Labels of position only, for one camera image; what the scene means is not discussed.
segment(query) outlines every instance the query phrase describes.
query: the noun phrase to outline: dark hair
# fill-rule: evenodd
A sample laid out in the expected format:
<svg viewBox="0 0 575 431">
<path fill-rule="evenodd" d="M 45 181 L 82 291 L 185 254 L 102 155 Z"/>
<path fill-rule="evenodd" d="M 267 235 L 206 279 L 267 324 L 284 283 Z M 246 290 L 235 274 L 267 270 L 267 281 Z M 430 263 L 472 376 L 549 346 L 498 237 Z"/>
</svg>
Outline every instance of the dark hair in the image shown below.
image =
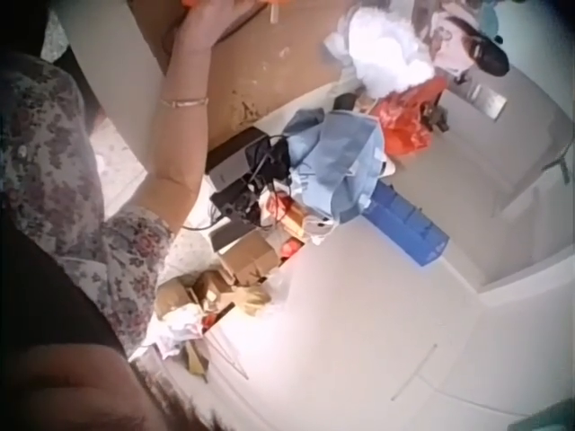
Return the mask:
<svg viewBox="0 0 575 431">
<path fill-rule="evenodd" d="M 493 76 L 505 76 L 509 71 L 509 58 L 493 40 L 475 29 L 469 22 L 457 16 L 447 18 L 468 36 L 473 37 L 481 45 L 481 55 L 475 59 L 477 66 L 486 74 Z"/>
<path fill-rule="evenodd" d="M 505 76 L 509 71 L 507 54 L 491 40 L 482 43 L 481 55 L 475 62 L 483 72 L 493 76 Z"/>
</svg>

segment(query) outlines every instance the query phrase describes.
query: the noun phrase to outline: blue cloth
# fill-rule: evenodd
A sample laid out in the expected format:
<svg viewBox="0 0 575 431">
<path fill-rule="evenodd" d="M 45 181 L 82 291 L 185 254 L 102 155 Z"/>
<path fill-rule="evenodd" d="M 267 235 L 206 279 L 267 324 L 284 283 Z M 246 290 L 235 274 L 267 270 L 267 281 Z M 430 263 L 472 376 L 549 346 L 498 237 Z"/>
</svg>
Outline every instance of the blue cloth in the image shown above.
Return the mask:
<svg viewBox="0 0 575 431">
<path fill-rule="evenodd" d="M 301 203 L 340 224 L 359 216 L 385 158 L 379 121 L 347 110 L 300 110 L 284 134 Z"/>
</svg>

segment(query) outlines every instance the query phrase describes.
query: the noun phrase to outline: hand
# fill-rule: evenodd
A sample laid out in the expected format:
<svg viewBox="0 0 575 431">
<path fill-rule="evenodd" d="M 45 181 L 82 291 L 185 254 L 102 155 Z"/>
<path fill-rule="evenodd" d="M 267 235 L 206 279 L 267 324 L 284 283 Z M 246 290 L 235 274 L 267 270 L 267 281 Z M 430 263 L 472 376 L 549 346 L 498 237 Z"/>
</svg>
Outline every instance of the hand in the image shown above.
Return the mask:
<svg viewBox="0 0 575 431">
<path fill-rule="evenodd" d="M 176 43 L 192 51 L 210 50 L 226 29 L 256 0 L 199 0 L 184 19 Z"/>
</svg>

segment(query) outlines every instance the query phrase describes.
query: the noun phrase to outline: woman's arm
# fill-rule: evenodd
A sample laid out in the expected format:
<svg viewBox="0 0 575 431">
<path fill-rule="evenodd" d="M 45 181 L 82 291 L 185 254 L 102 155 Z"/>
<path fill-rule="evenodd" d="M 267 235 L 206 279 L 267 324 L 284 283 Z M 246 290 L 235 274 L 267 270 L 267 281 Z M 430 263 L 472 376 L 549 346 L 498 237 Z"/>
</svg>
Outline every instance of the woman's arm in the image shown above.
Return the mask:
<svg viewBox="0 0 575 431">
<path fill-rule="evenodd" d="M 208 94 L 211 49 L 253 0 L 202 0 L 178 32 L 162 88 L 163 101 L 201 100 Z M 208 153 L 205 104 L 171 108 L 158 103 L 148 174 L 131 200 L 162 218 L 177 233 L 199 194 Z"/>
</svg>

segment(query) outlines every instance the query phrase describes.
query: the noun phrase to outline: red plastic bag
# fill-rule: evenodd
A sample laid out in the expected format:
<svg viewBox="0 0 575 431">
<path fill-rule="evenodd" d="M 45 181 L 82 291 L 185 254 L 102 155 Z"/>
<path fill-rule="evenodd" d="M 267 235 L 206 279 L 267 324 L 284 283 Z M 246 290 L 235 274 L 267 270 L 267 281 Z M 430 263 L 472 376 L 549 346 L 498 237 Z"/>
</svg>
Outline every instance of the red plastic bag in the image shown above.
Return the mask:
<svg viewBox="0 0 575 431">
<path fill-rule="evenodd" d="M 431 134 L 421 124 L 421 106 L 432 103 L 447 88 L 447 79 L 436 76 L 406 92 L 392 93 L 370 112 L 379 118 L 385 153 L 406 155 L 429 146 Z"/>
</svg>

